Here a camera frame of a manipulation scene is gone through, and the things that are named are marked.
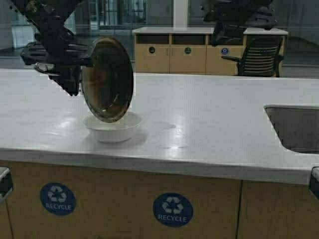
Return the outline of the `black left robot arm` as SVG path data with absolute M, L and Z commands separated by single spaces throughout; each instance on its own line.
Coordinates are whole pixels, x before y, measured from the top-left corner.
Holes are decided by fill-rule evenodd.
M 65 26 L 79 0 L 11 0 L 10 8 L 36 29 L 35 40 L 20 56 L 25 65 L 45 74 L 70 96 L 79 94 L 83 66 L 91 64 L 91 49 Z

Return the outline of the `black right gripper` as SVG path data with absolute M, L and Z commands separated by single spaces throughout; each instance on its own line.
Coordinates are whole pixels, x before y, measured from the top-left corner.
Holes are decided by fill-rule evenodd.
M 211 45 L 243 37 L 247 28 L 271 30 L 277 25 L 271 0 L 205 0 L 203 21 L 214 22 Z

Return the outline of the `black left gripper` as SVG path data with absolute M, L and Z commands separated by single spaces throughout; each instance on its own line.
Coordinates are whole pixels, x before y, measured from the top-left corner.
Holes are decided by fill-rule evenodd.
M 32 21 L 31 24 L 36 29 L 35 40 L 20 54 L 24 64 L 53 64 L 49 79 L 70 96 L 77 96 L 81 66 L 87 65 L 87 45 L 79 43 L 64 21 Z

